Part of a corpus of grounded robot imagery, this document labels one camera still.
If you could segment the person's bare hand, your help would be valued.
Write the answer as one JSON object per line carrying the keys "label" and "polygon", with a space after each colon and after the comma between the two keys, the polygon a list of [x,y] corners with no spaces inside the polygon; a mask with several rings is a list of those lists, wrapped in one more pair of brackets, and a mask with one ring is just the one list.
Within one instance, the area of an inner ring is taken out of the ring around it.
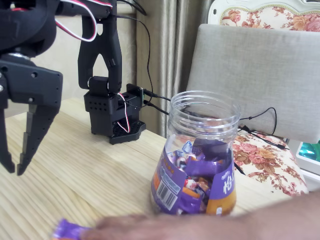
{"label": "person's bare hand", "polygon": [[127,215],[101,219],[81,240],[182,240],[188,237],[183,219],[172,215]]}

